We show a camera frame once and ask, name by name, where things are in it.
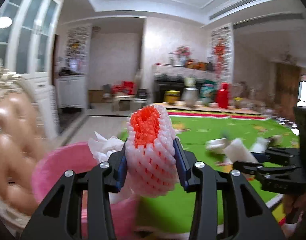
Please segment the white cabinet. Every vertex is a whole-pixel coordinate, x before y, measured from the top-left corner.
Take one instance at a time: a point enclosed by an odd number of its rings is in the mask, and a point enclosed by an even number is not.
[[[58,105],[64,107],[87,107],[85,76],[64,76],[57,80]]]

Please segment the tile floor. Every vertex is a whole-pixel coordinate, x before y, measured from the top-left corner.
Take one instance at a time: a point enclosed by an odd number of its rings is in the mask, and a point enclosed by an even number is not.
[[[118,135],[126,127],[126,118],[130,111],[112,111],[112,103],[92,104],[93,109],[86,111],[83,124],[75,126],[74,133],[69,135],[66,144],[87,141],[95,138],[94,131],[105,138]]]
[[[100,104],[92,104],[93,109],[88,109],[86,111],[87,115],[114,115],[114,116],[129,116],[131,111],[118,111],[118,112],[113,112],[112,110],[112,103],[100,103]]]
[[[89,116],[82,127],[75,133],[68,144],[95,139],[95,133],[105,138],[118,135],[126,127],[126,117],[120,116]]]

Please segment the bottle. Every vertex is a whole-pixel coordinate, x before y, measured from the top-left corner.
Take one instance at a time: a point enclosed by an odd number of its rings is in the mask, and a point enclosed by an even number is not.
[[[229,91],[228,91],[228,84],[222,83],[222,89],[218,91],[217,94],[217,103],[220,108],[228,108],[229,103]]]
[[[173,52],[169,52],[169,61],[170,61],[170,66],[175,65],[175,59],[174,59],[174,53]]]

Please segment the yellow container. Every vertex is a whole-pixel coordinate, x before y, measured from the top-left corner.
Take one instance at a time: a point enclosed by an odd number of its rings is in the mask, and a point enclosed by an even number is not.
[[[174,105],[176,101],[180,100],[180,91],[168,90],[164,94],[164,102],[168,102],[170,105]]]

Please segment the ceiling light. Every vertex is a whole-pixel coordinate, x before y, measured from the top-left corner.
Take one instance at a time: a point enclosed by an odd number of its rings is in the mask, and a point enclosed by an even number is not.
[[[10,27],[10,25],[13,23],[12,19],[9,17],[0,17],[0,29],[5,29],[7,27]]]

